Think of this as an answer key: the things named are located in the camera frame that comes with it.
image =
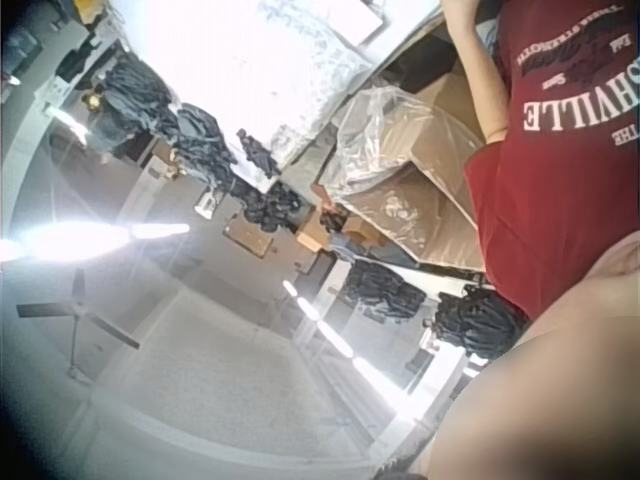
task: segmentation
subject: red t-shirt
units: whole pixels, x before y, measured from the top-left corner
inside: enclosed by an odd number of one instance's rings
[[[487,275],[537,318],[638,214],[638,0],[512,0],[509,132],[467,167]]]

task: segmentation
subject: ceiling fan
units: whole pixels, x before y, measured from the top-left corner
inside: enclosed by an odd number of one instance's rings
[[[17,305],[18,316],[20,318],[59,318],[59,317],[73,317],[73,336],[71,339],[71,366],[69,368],[69,376],[79,380],[79,369],[75,364],[76,353],[76,338],[78,333],[78,325],[81,321],[89,321],[101,328],[109,335],[117,338],[127,346],[139,350],[140,342],[135,340],[131,335],[113,325],[112,323],[103,320],[97,314],[89,310],[85,306],[86,300],[86,284],[85,284],[85,272],[82,268],[76,269],[75,276],[73,278],[73,288],[71,290],[70,302],[59,303],[30,303],[26,305]]]

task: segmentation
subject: ceiling light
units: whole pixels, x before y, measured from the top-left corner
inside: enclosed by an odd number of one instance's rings
[[[353,366],[399,415],[415,418],[416,409],[412,405],[411,398],[400,387],[362,358],[354,359]]]
[[[471,355],[471,357],[469,358],[469,361],[474,365],[478,365],[479,367],[484,367],[487,363],[489,363],[489,360],[485,358],[480,358],[475,353]]]
[[[300,306],[304,314],[311,320],[313,320],[314,322],[320,320],[320,314],[318,313],[318,310],[316,310],[314,306],[311,305],[306,299],[299,298],[298,305]]]
[[[298,291],[296,290],[296,287],[294,287],[289,280],[283,281],[282,286],[293,298],[296,298],[298,296]]]
[[[48,111],[62,123],[67,125],[82,144],[87,144],[87,135],[89,134],[87,127],[77,122],[71,115],[59,108],[49,107]]]
[[[54,223],[32,230],[27,237],[29,252],[51,262],[88,260],[130,241],[126,228],[90,222]]]
[[[465,375],[467,375],[467,376],[469,376],[471,378],[476,378],[480,374],[480,372],[478,372],[477,370],[472,370],[469,367],[466,367],[463,370],[463,372],[464,372]]]
[[[22,245],[11,240],[0,240],[0,263],[17,260],[24,256]]]
[[[353,349],[349,346],[344,339],[336,333],[336,331],[329,326],[328,323],[320,321],[318,328],[327,337],[327,340],[336,347],[336,349],[347,358],[353,358]]]
[[[139,240],[152,240],[188,233],[189,230],[185,223],[141,223],[131,227],[131,234]]]

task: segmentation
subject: skin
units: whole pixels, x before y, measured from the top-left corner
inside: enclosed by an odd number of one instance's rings
[[[478,98],[483,131],[488,141],[500,141],[506,134],[504,86],[498,85],[502,82],[488,54],[471,32],[478,3],[442,0]],[[430,480],[624,480],[640,478],[639,452],[636,232],[612,246],[582,282],[534,323],[519,346],[465,389],[420,473]]]

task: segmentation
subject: brown box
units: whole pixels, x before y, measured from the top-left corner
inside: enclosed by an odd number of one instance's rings
[[[320,213],[320,210],[314,209],[296,234],[299,243],[316,253],[329,246],[329,233],[320,225]]]
[[[347,235],[352,241],[363,247],[383,247],[388,240],[380,230],[371,225],[358,215],[351,215],[344,226],[342,233]]]
[[[390,178],[340,201],[416,260],[484,270],[464,167],[482,132],[467,80],[447,74],[417,97],[432,115],[404,110],[385,130],[381,156],[409,160]]]
[[[231,217],[223,234],[258,258],[267,255],[274,241],[273,234],[263,232],[259,225],[249,223],[242,214]]]

